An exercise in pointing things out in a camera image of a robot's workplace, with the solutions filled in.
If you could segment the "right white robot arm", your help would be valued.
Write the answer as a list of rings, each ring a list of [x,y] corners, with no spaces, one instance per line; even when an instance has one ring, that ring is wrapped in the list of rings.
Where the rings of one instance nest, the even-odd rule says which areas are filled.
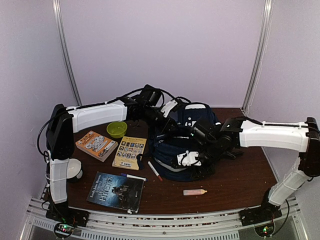
[[[256,216],[261,221],[268,220],[276,212],[276,207],[307,180],[320,175],[320,130],[313,117],[294,123],[233,117],[217,125],[201,118],[193,125],[191,136],[204,146],[204,155],[210,160],[236,148],[261,147],[295,155],[293,165],[282,181],[271,187],[266,202],[257,208]]]

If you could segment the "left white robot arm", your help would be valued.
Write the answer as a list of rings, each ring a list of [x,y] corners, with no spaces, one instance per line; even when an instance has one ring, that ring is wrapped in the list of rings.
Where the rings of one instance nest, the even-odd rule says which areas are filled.
[[[52,213],[61,222],[72,218],[68,201],[67,168],[76,149],[76,135],[113,122],[142,120],[162,132],[172,131],[176,123],[169,112],[178,105],[169,92],[145,85],[112,100],[82,106],[57,104],[49,120],[39,130],[45,135],[45,149],[38,151],[47,165]]]

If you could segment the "orange comic paperback book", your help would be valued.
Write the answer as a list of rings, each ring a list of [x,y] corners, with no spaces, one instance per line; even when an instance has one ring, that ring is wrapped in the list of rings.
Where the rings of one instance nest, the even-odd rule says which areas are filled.
[[[91,130],[77,140],[75,145],[81,151],[104,162],[118,147],[118,142]]]

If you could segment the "navy blue backpack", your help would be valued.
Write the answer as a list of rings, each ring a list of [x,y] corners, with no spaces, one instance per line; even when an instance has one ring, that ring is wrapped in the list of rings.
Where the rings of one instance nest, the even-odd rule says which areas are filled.
[[[216,172],[217,161],[207,170],[199,170],[197,166],[178,165],[177,155],[190,152],[199,152],[197,144],[200,144],[191,135],[193,125],[199,119],[206,119],[213,125],[222,124],[212,108],[202,102],[178,102],[168,115],[177,123],[177,130],[160,132],[155,127],[148,126],[148,153],[153,159],[153,165],[164,178],[176,182],[193,182],[206,179]],[[147,109],[159,109],[147,104],[139,104],[129,111],[135,120],[144,121],[144,111]],[[231,150],[235,153],[235,159],[243,155],[239,148]]]

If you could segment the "red capped white marker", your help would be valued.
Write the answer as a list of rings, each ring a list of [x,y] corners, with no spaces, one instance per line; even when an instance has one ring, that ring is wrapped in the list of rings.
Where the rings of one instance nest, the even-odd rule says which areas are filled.
[[[163,179],[160,176],[160,174],[158,173],[158,171],[156,170],[156,168],[152,165],[152,163],[150,161],[147,162],[149,167],[151,168],[151,170],[153,171],[153,173],[156,175],[156,177],[162,182]]]

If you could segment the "yellow paperback book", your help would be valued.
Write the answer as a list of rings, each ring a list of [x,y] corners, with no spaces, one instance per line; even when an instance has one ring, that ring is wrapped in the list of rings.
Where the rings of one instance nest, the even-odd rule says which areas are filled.
[[[146,142],[146,138],[124,136],[116,151],[112,166],[138,171],[137,156],[144,153]]]

